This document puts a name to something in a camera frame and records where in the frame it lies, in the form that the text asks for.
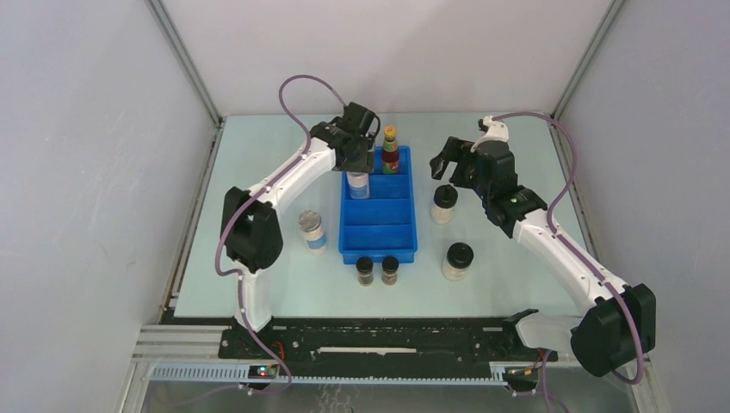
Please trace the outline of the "white spice jar black lid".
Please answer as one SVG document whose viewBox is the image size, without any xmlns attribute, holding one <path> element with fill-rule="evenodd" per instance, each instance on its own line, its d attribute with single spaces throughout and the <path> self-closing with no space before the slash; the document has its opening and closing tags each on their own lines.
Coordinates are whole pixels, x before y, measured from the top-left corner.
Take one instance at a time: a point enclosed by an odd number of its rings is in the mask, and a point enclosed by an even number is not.
<svg viewBox="0 0 730 413">
<path fill-rule="evenodd" d="M 463 242 L 451 244 L 442 262 L 442 275 L 447 280 L 462 280 L 466 277 L 473 259 L 474 253 L 470 245 Z"/>
<path fill-rule="evenodd" d="M 455 215 L 457 201 L 458 192 L 452 185 L 445 184 L 437 187 L 430 207 L 431 219 L 439 225 L 449 223 Z"/>
</svg>

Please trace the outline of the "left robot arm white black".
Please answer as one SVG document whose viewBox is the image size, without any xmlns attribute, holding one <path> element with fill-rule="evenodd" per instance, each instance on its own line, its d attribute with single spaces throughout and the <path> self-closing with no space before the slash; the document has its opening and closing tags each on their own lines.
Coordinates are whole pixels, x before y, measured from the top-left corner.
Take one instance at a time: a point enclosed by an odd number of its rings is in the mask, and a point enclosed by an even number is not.
<svg viewBox="0 0 730 413">
<path fill-rule="evenodd" d="M 236 318 L 246 327 L 238 345 L 251 358 L 272 347 L 265 327 L 272 318 L 264 272 L 283 250 L 280 217 L 321 176 L 331 171 L 370 173 L 380 117 L 361 104 L 344 105 L 341 115 L 306 128 L 301 147 L 279 168 L 246 190 L 224 197 L 220 238 L 214 256 L 218 275 L 237 280 Z"/>
</svg>

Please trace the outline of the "aluminium frame front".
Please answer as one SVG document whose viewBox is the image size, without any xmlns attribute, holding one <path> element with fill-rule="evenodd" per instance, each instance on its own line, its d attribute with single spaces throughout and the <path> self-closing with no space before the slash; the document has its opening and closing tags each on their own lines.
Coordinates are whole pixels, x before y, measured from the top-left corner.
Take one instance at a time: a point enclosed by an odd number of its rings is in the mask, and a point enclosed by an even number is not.
<svg viewBox="0 0 730 413">
<path fill-rule="evenodd" d="M 223 360 L 219 358 L 221 334 L 231 324 L 210 325 L 159 324 L 146 326 L 139 334 L 133 351 L 135 361 L 152 365 L 157 378 L 234 383 L 402 383 L 402 384 L 496 384 L 535 376 L 539 361 L 491 364 L 494 379 L 333 379 L 295 378 L 280 357 L 273 360 Z"/>
</svg>

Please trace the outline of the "white spice jar black lid near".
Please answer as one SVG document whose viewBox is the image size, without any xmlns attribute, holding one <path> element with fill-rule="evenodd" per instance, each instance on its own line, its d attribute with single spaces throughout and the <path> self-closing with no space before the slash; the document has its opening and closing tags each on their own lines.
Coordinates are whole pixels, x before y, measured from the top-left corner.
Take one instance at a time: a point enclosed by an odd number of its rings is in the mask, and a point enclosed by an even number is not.
<svg viewBox="0 0 730 413">
<path fill-rule="evenodd" d="M 451 244 L 442 262 L 442 275 L 447 280 L 462 280 L 466 277 L 473 259 L 474 253 L 470 245 L 463 242 Z"/>
</svg>

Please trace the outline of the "small pepper jar right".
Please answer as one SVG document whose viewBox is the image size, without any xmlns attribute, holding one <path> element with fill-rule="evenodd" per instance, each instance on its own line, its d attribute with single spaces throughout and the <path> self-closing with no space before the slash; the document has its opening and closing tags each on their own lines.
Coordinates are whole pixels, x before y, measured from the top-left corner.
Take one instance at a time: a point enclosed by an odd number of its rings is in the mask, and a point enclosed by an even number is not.
<svg viewBox="0 0 730 413">
<path fill-rule="evenodd" d="M 399 271 L 399 260 L 395 256 L 386 256 L 381 262 L 382 282 L 392 286 L 397 282 Z"/>
</svg>

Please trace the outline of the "small pepper jar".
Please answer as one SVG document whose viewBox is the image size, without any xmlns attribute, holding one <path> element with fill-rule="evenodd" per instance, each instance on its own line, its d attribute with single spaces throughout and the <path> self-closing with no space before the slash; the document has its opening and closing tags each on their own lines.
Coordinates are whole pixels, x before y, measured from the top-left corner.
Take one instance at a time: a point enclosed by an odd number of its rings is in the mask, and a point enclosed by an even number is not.
<svg viewBox="0 0 730 413">
<path fill-rule="evenodd" d="M 361 286 L 367 287 L 373 283 L 373 261 L 370 257 L 361 256 L 356 261 L 356 271 L 358 273 L 358 282 Z"/>
<path fill-rule="evenodd" d="M 399 271 L 399 260 L 395 256 L 386 256 L 381 262 L 382 282 L 392 286 L 397 282 Z"/>
</svg>

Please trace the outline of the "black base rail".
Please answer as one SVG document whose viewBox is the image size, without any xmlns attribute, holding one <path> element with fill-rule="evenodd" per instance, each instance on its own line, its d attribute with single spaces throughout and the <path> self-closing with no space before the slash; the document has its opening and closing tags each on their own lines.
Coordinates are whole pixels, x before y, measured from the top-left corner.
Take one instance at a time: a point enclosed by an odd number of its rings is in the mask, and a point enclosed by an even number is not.
<svg viewBox="0 0 730 413">
<path fill-rule="evenodd" d="M 533 365 L 539 355 L 501 317 L 274 317 L 256 336 L 232 322 L 218 352 L 223 360 L 280 357 L 302 379 L 494 379 L 492 363 Z"/>
</svg>

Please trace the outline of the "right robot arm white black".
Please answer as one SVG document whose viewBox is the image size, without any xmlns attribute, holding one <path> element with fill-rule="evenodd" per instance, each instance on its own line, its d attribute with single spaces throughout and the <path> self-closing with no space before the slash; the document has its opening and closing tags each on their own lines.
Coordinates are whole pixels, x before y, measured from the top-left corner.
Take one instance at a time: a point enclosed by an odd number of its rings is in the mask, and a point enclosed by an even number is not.
<svg viewBox="0 0 730 413">
<path fill-rule="evenodd" d="M 552 220 L 547 203 L 518 182 L 515 157 L 504 141 L 447 139 L 430 160 L 439 180 L 455 163 L 449 183 L 472 190 L 487 219 L 552 272 L 578 308 L 576 316 L 529 309 L 506 321 L 500 346 L 521 360 L 534 348 L 569 354 L 602 377 L 630 361 L 642 362 L 656 347 L 656 296 L 644 284 L 631 287 L 585 252 Z"/>
</svg>

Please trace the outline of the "blue compartment tray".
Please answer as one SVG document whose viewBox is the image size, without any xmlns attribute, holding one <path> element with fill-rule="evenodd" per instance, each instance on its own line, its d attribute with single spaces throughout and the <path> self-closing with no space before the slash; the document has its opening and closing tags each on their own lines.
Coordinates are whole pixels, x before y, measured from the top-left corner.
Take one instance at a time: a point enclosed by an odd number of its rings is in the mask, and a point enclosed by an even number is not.
<svg viewBox="0 0 730 413">
<path fill-rule="evenodd" d="M 373 262 L 387 256 L 404 264 L 415 261 L 418 230 L 410 147 L 399 148 L 397 174 L 383 174 L 381 166 L 381 148 L 377 146 L 367 199 L 350 196 L 347 175 L 342 173 L 338 251 L 346 265 L 354 265 L 363 256 Z"/>
</svg>

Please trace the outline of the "red sauce bottle yellow cap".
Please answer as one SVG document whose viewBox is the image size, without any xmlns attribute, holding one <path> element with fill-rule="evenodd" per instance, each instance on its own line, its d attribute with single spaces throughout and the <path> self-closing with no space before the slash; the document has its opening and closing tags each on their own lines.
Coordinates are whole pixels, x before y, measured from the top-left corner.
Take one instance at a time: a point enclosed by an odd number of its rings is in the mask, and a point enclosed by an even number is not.
<svg viewBox="0 0 730 413">
<path fill-rule="evenodd" d="M 384 141 L 381 149 L 382 173 L 394 175 L 399 173 L 399 144 L 395 126 L 386 126 L 383 130 Z"/>
</svg>

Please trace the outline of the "clear jar silver lid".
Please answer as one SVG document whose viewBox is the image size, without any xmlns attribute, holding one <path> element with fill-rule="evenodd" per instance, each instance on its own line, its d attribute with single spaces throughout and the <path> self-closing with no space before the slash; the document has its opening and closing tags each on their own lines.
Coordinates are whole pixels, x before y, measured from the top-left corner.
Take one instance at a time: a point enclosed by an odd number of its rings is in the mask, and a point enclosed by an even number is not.
<svg viewBox="0 0 730 413">
<path fill-rule="evenodd" d="M 324 254 L 328 238 L 321 215 L 313 210 L 305 210 L 299 215 L 297 223 L 309 251 L 315 256 Z"/>
<path fill-rule="evenodd" d="M 370 198 L 370 184 L 368 173 L 347 172 L 346 178 L 351 199 L 364 200 Z"/>
</svg>

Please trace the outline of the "white spice jar black lid far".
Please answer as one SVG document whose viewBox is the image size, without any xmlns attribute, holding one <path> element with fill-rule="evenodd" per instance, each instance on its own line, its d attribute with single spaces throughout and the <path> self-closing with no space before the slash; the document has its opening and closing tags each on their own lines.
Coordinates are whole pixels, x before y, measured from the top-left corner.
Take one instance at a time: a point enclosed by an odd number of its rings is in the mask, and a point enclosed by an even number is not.
<svg viewBox="0 0 730 413">
<path fill-rule="evenodd" d="M 449 223 L 455 215 L 457 201 L 458 192 L 452 185 L 445 184 L 437 187 L 430 207 L 431 219 L 439 225 Z"/>
</svg>

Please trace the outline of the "small pepper jar left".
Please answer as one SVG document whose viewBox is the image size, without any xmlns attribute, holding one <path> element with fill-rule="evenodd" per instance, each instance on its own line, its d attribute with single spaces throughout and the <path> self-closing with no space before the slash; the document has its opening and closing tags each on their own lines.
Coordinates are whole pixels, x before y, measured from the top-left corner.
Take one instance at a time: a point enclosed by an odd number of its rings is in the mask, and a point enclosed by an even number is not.
<svg viewBox="0 0 730 413">
<path fill-rule="evenodd" d="M 373 261 L 370 257 L 361 256 L 356 261 L 356 271 L 358 273 L 358 282 L 361 286 L 367 287 L 373 283 Z"/>
</svg>

